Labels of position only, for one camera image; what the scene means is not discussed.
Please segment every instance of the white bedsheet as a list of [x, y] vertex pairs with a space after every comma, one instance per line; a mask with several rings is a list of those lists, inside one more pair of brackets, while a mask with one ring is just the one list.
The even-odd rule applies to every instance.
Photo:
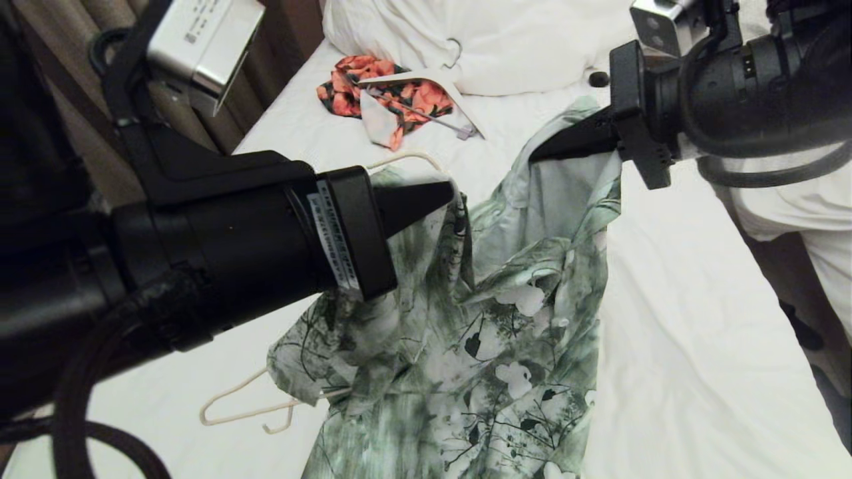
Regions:
[[[246, 137], [239, 151], [274, 149], [317, 171], [390, 155], [359, 120], [330, 115], [314, 88], [341, 54], [323, 43]], [[545, 94], [469, 97], [492, 138], [459, 141], [427, 124], [404, 149], [431, 153], [471, 203], [508, 171], [524, 141], [573, 98], [608, 92], [576, 85]], [[419, 160], [406, 162], [417, 164]], [[816, 478], [852, 476], [852, 459], [769, 284], [693, 164], [673, 186], [649, 192], [632, 164], [623, 214], [607, 235], [610, 279], [601, 307], [602, 355], [584, 479]], [[301, 407], [292, 428], [261, 424], [284, 413], [211, 428], [199, 407], [265, 364], [268, 345], [312, 298], [222, 335], [191, 354], [164, 358], [95, 389], [90, 416], [130, 431], [186, 478], [299, 477], [325, 407]], [[287, 398], [264, 377], [210, 412], [243, 412]], [[94, 447], [100, 477], [138, 477]], [[16, 450], [7, 479], [50, 477], [48, 442]]]

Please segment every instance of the white hanger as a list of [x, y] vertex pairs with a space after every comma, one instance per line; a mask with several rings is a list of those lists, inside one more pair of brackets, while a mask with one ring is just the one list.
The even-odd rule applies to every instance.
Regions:
[[[230, 423], [230, 422], [239, 421], [239, 420], [245, 419], [245, 418], [251, 418], [251, 417], [254, 417], [254, 416], [259, 416], [261, 414], [272, 413], [272, 412], [278, 411], [280, 409], [286, 409], [287, 410], [287, 422], [283, 426], [280, 426], [280, 427], [275, 428], [275, 429], [271, 429], [269, 426], [264, 424], [263, 430], [266, 431], [267, 434], [278, 434], [281, 431], [287, 430], [290, 427], [290, 424], [292, 424], [292, 422], [293, 422], [293, 408], [300, 405], [300, 404], [304, 404], [304, 402], [301, 402], [299, 400], [294, 399], [293, 401], [288, 401], [288, 402], [285, 402], [285, 403], [282, 403], [282, 404], [279, 404], [279, 405], [276, 405], [276, 406], [263, 407], [261, 409], [256, 409], [255, 411], [249, 411], [247, 413], [234, 414], [233, 416], [226, 416], [224, 418], [210, 419], [210, 418], [207, 417], [207, 409], [209, 409], [210, 406], [213, 406], [214, 402], [219, 401], [221, 398], [228, 396], [228, 395], [231, 395], [231, 394], [243, 389], [245, 386], [251, 384], [252, 381], [261, 377], [263, 375], [263, 373], [265, 373], [266, 371], [267, 371], [267, 369], [264, 367], [260, 371], [252, 374], [251, 377], [247, 378], [242, 383], [237, 384], [236, 386], [232, 387], [231, 389], [223, 391], [223, 392], [211, 397], [210, 400], [207, 401], [201, 407], [201, 410], [199, 411], [199, 420], [201, 421], [201, 424], [203, 424], [205, 426], [215, 426], [217, 424]], [[327, 393], [327, 394], [323, 393], [321, 398], [322, 399], [328, 399], [328, 398], [334, 397], [336, 395], [347, 394], [351, 391], [352, 391], [352, 388], [346, 388], [344, 390], [338, 390], [338, 391], [334, 391], [334, 392]]]

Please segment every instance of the orange floral garment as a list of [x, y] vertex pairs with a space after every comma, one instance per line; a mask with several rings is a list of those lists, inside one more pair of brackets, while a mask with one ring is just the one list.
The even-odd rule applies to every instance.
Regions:
[[[325, 108], [336, 115], [361, 118], [361, 79], [383, 77], [408, 72], [391, 61], [379, 60], [374, 56], [347, 56], [340, 60], [331, 72], [331, 81], [317, 87], [317, 96]], [[452, 100], [446, 92], [429, 80], [416, 80], [407, 84], [372, 86], [381, 92], [376, 100], [396, 115], [398, 127], [390, 139], [390, 149], [396, 151], [402, 136], [411, 133], [429, 121], [422, 115], [399, 107], [402, 103], [418, 112], [432, 117], [452, 113]]]

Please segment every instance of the curtain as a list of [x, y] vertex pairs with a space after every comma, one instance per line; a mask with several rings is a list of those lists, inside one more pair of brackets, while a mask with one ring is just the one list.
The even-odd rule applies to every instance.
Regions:
[[[217, 152], [231, 153], [237, 147], [322, 40], [320, 5], [315, 0], [261, 3], [267, 11], [255, 42], [214, 118], [152, 88], [154, 103], [172, 128]], [[147, 0], [14, 0], [13, 5], [95, 186], [110, 206], [144, 199], [113, 131], [87, 47], [101, 31], [132, 26]]]

